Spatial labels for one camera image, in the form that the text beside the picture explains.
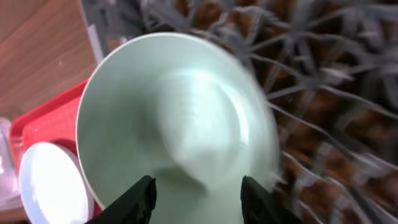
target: dish rack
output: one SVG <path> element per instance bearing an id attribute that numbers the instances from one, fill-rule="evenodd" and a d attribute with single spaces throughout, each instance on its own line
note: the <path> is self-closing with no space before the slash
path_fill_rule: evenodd
<path id="1" fill-rule="evenodd" d="M 239 59 L 278 123 L 282 162 L 274 197 L 305 223 L 398 222 L 398 5 L 82 0 L 81 8 L 98 62 L 119 45 L 114 40 L 164 31 L 202 37 Z M 17 169 L 35 141 L 76 152 L 84 86 L 14 122 L 10 141 Z M 66 128 L 52 131 L 58 122 Z"/>

